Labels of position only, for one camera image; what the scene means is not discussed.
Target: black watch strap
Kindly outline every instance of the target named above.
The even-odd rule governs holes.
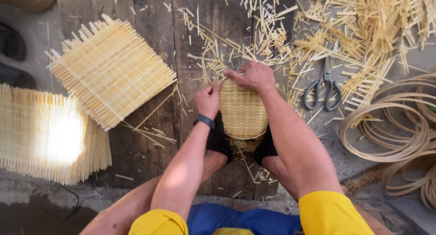
[[[203,123],[209,125],[209,127],[211,129],[215,128],[215,123],[213,120],[211,120],[210,118],[201,115],[201,114],[197,114],[197,116],[195,117],[195,121],[193,122],[193,125],[196,125],[198,121],[202,121]]]

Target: person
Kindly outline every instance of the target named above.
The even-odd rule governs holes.
[[[392,234],[342,192],[333,161],[316,134],[275,89],[273,71],[250,61],[224,75],[256,91],[269,127],[254,153],[299,204],[300,215],[264,209],[235,211],[219,204],[191,205],[200,184],[232,159],[224,146],[219,109],[221,81],[195,95],[199,120],[162,176],[135,188],[85,227],[88,234]]]

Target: yellow sleeve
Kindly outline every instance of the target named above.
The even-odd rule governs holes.
[[[374,234],[351,200],[333,191],[316,191],[298,202],[302,228],[307,235]]]
[[[139,216],[130,227],[129,235],[188,234],[186,222],[169,210],[154,209]]]

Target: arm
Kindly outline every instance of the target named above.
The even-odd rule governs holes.
[[[195,95],[198,113],[214,119],[219,109],[221,81]],[[192,200],[201,184],[204,150],[210,127],[198,122],[171,160],[156,187],[150,209],[165,209],[188,219]]]
[[[274,87],[273,70],[250,61],[240,68],[243,75],[227,69],[224,74],[244,88],[256,91],[270,121],[272,139],[300,199],[314,191],[342,193],[336,170],[315,132],[281,98]]]

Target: concrete floor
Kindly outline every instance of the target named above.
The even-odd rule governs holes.
[[[60,18],[57,4],[40,14],[29,14],[12,7],[0,6],[0,21],[14,26],[23,35],[28,48],[28,56],[24,62],[12,61],[2,55],[0,55],[0,62],[29,72],[35,78],[39,90],[67,95],[66,90],[55,78],[53,78],[52,86],[50,73],[45,68],[47,58],[44,50],[47,49],[48,44],[50,43],[52,49],[61,50],[60,43],[63,37],[60,34],[62,32]],[[429,42],[435,41],[436,39],[432,37]],[[429,45],[424,51],[410,50],[407,58],[410,65],[430,70],[436,64],[435,54],[436,46]],[[320,68],[315,67],[315,70],[308,75],[309,79],[306,80],[306,83],[309,83],[312,78],[319,78]],[[400,65],[395,64],[387,77],[396,81],[420,74],[422,72],[411,69],[410,74],[404,75],[401,73]],[[344,81],[348,77],[335,73],[334,79]],[[340,116],[338,111],[322,112],[310,123],[310,126],[317,135],[330,133],[323,137],[324,146],[332,156],[340,181],[344,181],[377,165],[377,163],[354,156],[342,147],[337,137],[337,128],[340,122],[334,120],[326,126],[323,125],[332,117],[338,116]],[[356,131],[350,137],[350,141],[355,141],[357,147],[366,151],[374,149],[373,144],[366,139],[358,142],[361,136],[362,134]],[[0,170],[0,235],[78,234],[98,212],[113,204],[129,191],[128,189],[92,189],[84,183],[68,188],[79,195],[80,206],[74,215],[64,218],[74,210],[73,207],[76,205],[77,199],[60,184]],[[405,211],[401,211],[400,208],[391,204],[390,202],[404,204],[407,200],[388,196],[380,184],[373,184],[361,189],[351,199],[367,209],[392,232],[398,234],[436,234],[436,229],[422,228],[425,226],[416,222],[416,219],[419,220],[419,218],[414,220]],[[219,203],[241,211],[266,208],[290,215],[299,213],[298,204],[293,201],[283,187],[279,189],[275,197],[264,202],[212,195],[197,195],[194,200],[195,204],[204,202]]]

